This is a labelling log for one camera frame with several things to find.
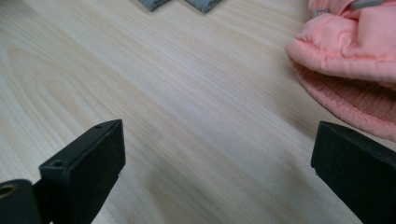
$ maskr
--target pink fabric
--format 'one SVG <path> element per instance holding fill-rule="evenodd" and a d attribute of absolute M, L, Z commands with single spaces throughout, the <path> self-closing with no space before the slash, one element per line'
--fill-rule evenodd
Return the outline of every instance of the pink fabric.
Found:
<path fill-rule="evenodd" d="M 337 117 L 396 141 L 396 1 L 352 10 L 353 0 L 310 0 L 328 8 L 286 46 L 307 91 Z"/>
<path fill-rule="evenodd" d="M 286 52 L 322 74 L 396 82 L 396 1 L 390 2 L 359 10 L 358 21 L 320 15 L 306 24 Z"/>

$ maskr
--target wood grain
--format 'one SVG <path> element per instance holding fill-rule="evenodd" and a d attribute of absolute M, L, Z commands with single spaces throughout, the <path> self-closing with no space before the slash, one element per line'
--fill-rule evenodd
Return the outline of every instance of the wood grain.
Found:
<path fill-rule="evenodd" d="M 0 1 L 0 182 L 123 119 L 94 223 L 360 223 L 310 167 L 318 122 L 345 123 L 284 53 L 308 18 L 305 0 Z"/>

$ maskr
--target wood grain surface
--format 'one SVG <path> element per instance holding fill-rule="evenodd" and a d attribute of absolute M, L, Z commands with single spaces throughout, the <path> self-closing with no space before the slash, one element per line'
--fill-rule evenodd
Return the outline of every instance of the wood grain surface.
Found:
<path fill-rule="evenodd" d="M 93 223 L 360 223 L 310 167 L 318 122 L 346 124 L 284 52 L 306 5 L 1 0 L 0 182 L 36 182 L 58 150 L 122 119 L 127 164 Z"/>

